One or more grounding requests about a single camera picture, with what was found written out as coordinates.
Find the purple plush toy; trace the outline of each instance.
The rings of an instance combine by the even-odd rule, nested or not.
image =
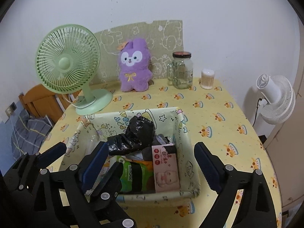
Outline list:
[[[148,69],[150,52],[144,39],[133,39],[121,50],[118,56],[120,66],[119,79],[121,90],[129,92],[135,89],[138,92],[148,90],[148,82],[152,72]]]

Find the glass jar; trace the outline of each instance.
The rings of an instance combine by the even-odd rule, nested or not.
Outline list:
[[[187,51],[173,52],[173,62],[167,67],[167,77],[177,89],[187,89],[193,82],[193,62]]]

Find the yellow bow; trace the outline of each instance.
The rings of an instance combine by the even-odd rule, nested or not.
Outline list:
[[[132,76],[136,76],[136,73],[132,73],[132,74],[125,74],[125,76],[129,77],[128,81],[134,81]]]

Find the fan power cord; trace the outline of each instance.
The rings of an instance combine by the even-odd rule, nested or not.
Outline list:
[[[78,109],[87,108],[87,107],[89,107],[91,104],[93,104],[93,103],[96,101],[96,97],[94,97],[94,100],[93,100],[92,102],[88,103],[86,106],[83,106],[83,107],[81,106],[81,107],[80,107],[80,106],[75,105],[73,102],[67,100],[66,97],[65,97],[65,94],[63,94],[62,96],[63,96],[63,98],[66,100],[66,102],[69,102],[71,105],[75,106],[75,107],[78,108]]]
[[[261,98],[259,98],[259,100],[257,101],[257,104],[256,104],[257,108],[256,108],[255,117],[254,117],[254,122],[253,122],[253,125],[252,125],[252,126],[254,126],[255,121],[256,121],[256,119],[257,119],[257,109],[259,108],[259,102],[260,102],[260,101],[262,101]]]

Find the barcode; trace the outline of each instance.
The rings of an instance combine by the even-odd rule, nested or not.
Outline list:
[[[132,181],[132,166],[131,165],[129,165],[128,181]]]

